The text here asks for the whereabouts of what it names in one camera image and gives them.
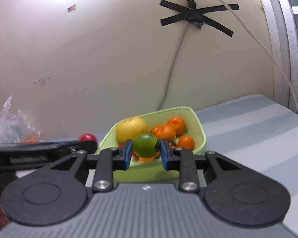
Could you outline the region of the red tomato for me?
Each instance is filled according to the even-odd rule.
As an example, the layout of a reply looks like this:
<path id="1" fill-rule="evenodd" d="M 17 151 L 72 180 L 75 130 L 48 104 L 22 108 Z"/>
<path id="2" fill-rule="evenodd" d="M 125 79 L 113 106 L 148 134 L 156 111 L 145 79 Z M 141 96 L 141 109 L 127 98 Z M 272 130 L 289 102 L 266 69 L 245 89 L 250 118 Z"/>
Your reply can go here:
<path id="1" fill-rule="evenodd" d="M 91 134 L 91 133 L 85 133 L 82 134 L 79 139 L 79 141 L 94 141 L 94 142 L 98 142 L 97 138 Z"/>

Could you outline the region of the large yellow grapefruit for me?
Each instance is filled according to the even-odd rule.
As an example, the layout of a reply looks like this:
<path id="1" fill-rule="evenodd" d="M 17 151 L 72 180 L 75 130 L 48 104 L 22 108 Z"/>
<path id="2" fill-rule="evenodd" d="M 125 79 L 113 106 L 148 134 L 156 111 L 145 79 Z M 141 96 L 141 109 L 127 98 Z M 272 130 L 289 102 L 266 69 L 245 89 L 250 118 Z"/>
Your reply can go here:
<path id="1" fill-rule="evenodd" d="M 121 121 L 116 127 L 116 139 L 124 143 L 127 139 L 134 139 L 141 133 L 147 133 L 148 126 L 141 117 L 131 117 Z"/>

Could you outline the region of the orange mandarin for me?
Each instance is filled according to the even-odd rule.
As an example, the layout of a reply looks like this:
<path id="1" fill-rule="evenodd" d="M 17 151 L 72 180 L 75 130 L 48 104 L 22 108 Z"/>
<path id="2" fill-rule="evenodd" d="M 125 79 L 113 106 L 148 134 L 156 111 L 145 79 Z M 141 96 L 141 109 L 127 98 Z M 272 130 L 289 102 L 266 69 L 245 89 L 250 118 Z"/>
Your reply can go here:
<path id="1" fill-rule="evenodd" d="M 177 136 L 181 136 L 186 130 L 186 123 L 181 117 L 170 118 L 167 125 L 175 130 Z"/>
<path id="2" fill-rule="evenodd" d="M 170 125 L 157 125 L 154 126 L 151 134 L 155 135 L 158 139 L 166 139 L 167 141 L 173 142 L 176 138 L 176 131 Z"/>
<path id="3" fill-rule="evenodd" d="M 179 138 L 177 146 L 193 151 L 195 149 L 195 141 L 191 136 L 183 135 Z"/>

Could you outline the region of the orange mandarin behind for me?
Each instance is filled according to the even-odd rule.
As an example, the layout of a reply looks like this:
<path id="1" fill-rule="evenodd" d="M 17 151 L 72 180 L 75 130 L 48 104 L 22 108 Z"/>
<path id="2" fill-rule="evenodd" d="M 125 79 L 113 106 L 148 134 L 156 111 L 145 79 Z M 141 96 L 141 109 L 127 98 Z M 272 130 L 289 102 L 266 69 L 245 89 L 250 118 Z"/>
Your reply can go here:
<path id="1" fill-rule="evenodd" d="M 155 135 L 158 139 L 166 139 L 167 141 L 173 142 L 176 138 L 176 131 L 170 125 L 157 125 L 154 126 L 151 134 Z"/>

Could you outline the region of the clear plastic bag with fruit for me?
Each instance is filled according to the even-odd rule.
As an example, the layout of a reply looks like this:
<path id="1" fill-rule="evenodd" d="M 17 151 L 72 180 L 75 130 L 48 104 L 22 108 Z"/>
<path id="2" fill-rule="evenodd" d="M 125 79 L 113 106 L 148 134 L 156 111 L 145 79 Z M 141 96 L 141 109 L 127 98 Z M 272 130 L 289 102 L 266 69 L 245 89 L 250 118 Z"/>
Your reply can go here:
<path id="1" fill-rule="evenodd" d="M 35 127 L 32 115 L 20 109 L 11 111 L 12 99 L 13 96 L 7 98 L 0 112 L 0 142 L 39 142 L 40 131 Z"/>

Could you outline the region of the green tomato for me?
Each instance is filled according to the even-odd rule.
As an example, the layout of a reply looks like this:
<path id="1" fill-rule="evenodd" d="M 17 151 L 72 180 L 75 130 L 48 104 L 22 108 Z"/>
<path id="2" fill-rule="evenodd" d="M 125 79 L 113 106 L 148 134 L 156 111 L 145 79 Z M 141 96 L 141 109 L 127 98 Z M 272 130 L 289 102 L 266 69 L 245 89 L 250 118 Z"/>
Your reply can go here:
<path id="1" fill-rule="evenodd" d="M 142 158 L 156 156 L 158 138 L 151 133 L 141 133 L 133 139 L 133 151 Z"/>

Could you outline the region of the black tape cross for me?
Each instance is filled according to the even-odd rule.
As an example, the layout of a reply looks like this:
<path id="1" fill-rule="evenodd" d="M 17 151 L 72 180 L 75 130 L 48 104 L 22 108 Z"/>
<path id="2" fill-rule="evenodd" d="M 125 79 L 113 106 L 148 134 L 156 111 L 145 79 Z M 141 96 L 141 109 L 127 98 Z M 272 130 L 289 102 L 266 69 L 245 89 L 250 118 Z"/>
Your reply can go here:
<path id="1" fill-rule="evenodd" d="M 187 1 L 187 5 L 188 7 L 184 7 L 182 5 L 178 5 L 166 0 L 161 0 L 160 6 L 179 13 L 174 16 L 161 19 L 161 26 L 167 26 L 185 20 L 186 22 L 189 22 L 192 25 L 194 25 L 199 30 L 201 29 L 203 24 L 207 24 L 229 37 L 233 36 L 234 32 L 232 30 L 205 16 L 205 14 L 211 12 L 227 11 L 228 9 L 224 5 L 197 9 L 194 0 Z"/>

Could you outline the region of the window frame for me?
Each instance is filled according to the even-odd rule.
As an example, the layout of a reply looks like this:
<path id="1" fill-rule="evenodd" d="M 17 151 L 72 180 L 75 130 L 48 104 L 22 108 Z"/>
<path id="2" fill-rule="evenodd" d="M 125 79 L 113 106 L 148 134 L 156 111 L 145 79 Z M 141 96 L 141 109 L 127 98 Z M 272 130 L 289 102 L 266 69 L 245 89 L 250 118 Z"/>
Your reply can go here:
<path id="1" fill-rule="evenodd" d="M 288 77 L 274 68 L 273 100 L 298 111 L 298 0 L 261 0 L 269 28 L 272 54 Z"/>

